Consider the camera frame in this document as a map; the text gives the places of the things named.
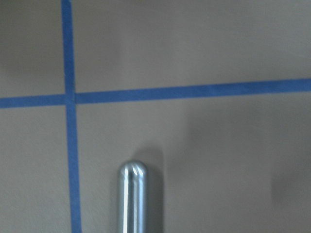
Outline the steel muddler with black tip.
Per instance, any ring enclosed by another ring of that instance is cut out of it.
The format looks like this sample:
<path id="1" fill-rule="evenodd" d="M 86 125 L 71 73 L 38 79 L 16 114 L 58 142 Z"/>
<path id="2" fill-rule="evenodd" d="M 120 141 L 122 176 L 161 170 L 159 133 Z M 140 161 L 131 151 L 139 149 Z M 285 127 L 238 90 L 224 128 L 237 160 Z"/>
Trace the steel muddler with black tip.
<path id="1" fill-rule="evenodd" d="M 118 183 L 118 232 L 147 232 L 147 166 L 138 160 L 124 163 L 119 168 Z"/>

